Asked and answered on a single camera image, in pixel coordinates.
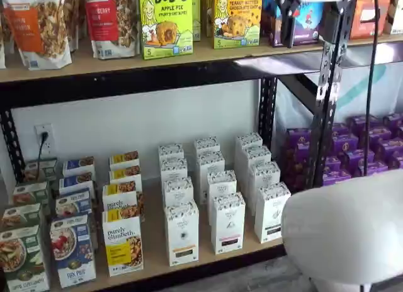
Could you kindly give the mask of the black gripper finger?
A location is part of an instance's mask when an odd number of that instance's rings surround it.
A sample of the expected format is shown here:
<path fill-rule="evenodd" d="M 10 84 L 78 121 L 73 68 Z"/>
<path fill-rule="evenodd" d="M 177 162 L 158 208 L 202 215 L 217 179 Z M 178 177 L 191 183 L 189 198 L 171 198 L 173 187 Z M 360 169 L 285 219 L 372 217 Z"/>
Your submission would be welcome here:
<path fill-rule="evenodd" d="M 320 36 L 325 42 L 335 43 L 339 26 L 339 11 L 336 2 L 325 3 L 320 22 Z"/>
<path fill-rule="evenodd" d="M 294 13 L 300 6 L 299 0 L 275 0 L 281 11 L 281 43 L 287 47 L 293 47 L 295 32 Z"/>

